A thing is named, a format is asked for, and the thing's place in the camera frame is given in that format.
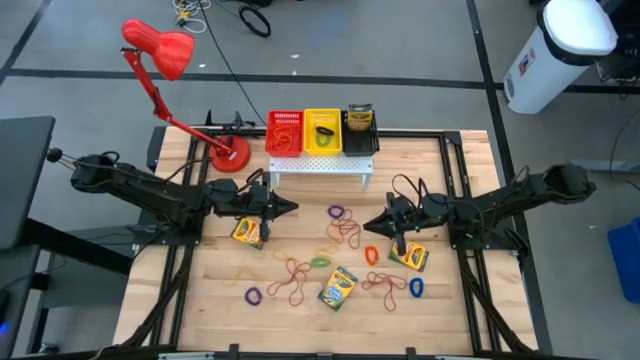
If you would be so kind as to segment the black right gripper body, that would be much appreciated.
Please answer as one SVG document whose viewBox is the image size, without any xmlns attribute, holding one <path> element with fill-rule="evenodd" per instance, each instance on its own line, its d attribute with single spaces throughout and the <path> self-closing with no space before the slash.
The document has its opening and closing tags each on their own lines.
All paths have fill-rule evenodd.
<svg viewBox="0 0 640 360">
<path fill-rule="evenodd" d="M 392 235 L 406 231 L 419 231 L 418 222 L 422 211 L 407 197 L 389 195 L 387 197 L 387 225 Z"/>
</svg>

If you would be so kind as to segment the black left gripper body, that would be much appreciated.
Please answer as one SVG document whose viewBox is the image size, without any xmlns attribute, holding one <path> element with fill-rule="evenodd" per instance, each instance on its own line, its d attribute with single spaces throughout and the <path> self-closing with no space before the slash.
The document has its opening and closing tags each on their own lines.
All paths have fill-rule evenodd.
<svg viewBox="0 0 640 360">
<path fill-rule="evenodd" d="M 268 187 L 254 181 L 246 191 L 240 194 L 240 214 L 257 216 L 267 220 L 273 219 L 273 205 Z"/>
</svg>

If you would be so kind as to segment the orange rubber band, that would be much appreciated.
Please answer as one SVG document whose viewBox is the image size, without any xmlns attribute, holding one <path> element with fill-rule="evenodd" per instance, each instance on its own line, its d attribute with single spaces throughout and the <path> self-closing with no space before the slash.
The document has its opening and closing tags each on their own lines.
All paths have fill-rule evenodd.
<svg viewBox="0 0 640 360">
<path fill-rule="evenodd" d="M 280 152 L 289 151 L 293 144 L 293 128 L 291 126 L 278 127 L 273 132 L 273 148 Z"/>
</svg>

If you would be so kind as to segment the black plastic basket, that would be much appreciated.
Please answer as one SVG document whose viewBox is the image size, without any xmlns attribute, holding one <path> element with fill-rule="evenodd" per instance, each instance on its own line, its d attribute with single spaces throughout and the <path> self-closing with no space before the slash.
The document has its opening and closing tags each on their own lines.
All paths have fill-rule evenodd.
<svg viewBox="0 0 640 360">
<path fill-rule="evenodd" d="M 347 157 L 373 156 L 380 150 L 376 116 L 366 131 L 352 131 L 347 124 L 348 112 L 341 111 L 342 151 Z"/>
</svg>

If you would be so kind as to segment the red plastic basket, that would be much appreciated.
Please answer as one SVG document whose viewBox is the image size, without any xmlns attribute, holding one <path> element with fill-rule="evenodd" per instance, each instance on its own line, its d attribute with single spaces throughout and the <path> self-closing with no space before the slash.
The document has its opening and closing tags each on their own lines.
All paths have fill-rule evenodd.
<svg viewBox="0 0 640 360">
<path fill-rule="evenodd" d="M 291 126 L 293 128 L 292 148 L 280 152 L 273 148 L 273 132 L 278 127 Z M 298 157 L 303 150 L 304 119 L 302 111 L 272 110 L 268 114 L 265 150 L 272 157 Z"/>
</svg>

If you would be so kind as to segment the yellow plastic basket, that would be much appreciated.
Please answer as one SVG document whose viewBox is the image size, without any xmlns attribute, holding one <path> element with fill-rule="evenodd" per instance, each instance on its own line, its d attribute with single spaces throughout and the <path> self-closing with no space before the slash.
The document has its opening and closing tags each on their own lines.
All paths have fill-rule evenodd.
<svg viewBox="0 0 640 360">
<path fill-rule="evenodd" d="M 304 111 L 304 150 L 311 156 L 337 156 L 342 152 L 340 109 Z"/>
</svg>

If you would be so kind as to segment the red desk lamp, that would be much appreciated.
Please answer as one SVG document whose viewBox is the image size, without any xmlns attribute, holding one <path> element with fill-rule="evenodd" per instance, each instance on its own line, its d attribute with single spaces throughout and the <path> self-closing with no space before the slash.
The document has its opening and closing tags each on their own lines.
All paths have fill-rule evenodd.
<svg viewBox="0 0 640 360">
<path fill-rule="evenodd" d="M 164 79 L 175 81 L 182 76 L 193 56 L 194 37 L 180 31 L 161 32 L 139 19 L 126 20 L 121 33 L 129 44 L 121 49 L 121 53 L 151 99 L 153 115 L 208 144 L 214 169 L 222 173 L 242 170 L 251 158 L 248 142 L 237 135 L 212 137 L 175 118 L 142 63 L 142 55 L 148 55 Z"/>
</svg>

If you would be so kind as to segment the black side desk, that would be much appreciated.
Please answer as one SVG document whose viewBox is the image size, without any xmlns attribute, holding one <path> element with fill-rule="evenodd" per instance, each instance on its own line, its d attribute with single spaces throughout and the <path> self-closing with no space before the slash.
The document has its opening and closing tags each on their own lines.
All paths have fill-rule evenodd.
<svg viewBox="0 0 640 360">
<path fill-rule="evenodd" d="M 0 119 L 0 359 L 14 350 L 40 251 L 127 275 L 132 259 L 28 217 L 55 118 Z"/>
</svg>

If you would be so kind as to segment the white perforated riser shelf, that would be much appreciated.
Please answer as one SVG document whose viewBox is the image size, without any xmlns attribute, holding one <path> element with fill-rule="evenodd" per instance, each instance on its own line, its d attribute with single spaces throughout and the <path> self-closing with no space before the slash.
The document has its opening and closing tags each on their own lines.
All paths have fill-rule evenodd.
<svg viewBox="0 0 640 360">
<path fill-rule="evenodd" d="M 366 190 L 373 176 L 374 164 L 372 156 L 347 157 L 337 156 L 309 156 L 271 157 L 269 160 L 269 174 L 271 184 L 280 185 L 283 174 L 294 175 L 359 175 L 361 188 Z"/>
</svg>

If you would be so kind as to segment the black control box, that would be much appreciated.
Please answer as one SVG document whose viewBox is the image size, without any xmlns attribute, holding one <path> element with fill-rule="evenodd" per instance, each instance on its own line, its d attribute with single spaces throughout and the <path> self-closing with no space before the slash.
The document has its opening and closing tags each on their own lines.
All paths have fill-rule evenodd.
<svg viewBox="0 0 640 360">
<path fill-rule="evenodd" d="M 157 164 L 158 164 L 160 152 L 162 149 L 165 133 L 166 133 L 165 126 L 155 127 L 151 133 L 151 138 L 147 145 L 146 166 L 153 173 L 155 173 L 157 169 Z"/>
</svg>

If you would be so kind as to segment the white trash bin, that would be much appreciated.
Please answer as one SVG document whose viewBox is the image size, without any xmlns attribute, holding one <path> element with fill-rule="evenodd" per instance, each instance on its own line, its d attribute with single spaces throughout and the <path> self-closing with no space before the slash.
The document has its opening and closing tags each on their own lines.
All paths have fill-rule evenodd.
<svg viewBox="0 0 640 360">
<path fill-rule="evenodd" d="M 537 114 L 591 65 L 610 55 L 618 35 L 597 0 L 549 0 L 503 78 L 508 107 Z"/>
</svg>

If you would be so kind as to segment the blue plastic bin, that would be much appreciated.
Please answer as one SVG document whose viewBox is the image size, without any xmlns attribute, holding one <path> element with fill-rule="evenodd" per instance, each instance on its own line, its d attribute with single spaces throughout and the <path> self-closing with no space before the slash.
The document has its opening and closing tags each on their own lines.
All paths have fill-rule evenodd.
<svg viewBox="0 0 640 360">
<path fill-rule="evenodd" d="M 640 304 L 640 217 L 610 230 L 608 242 L 624 297 Z"/>
</svg>

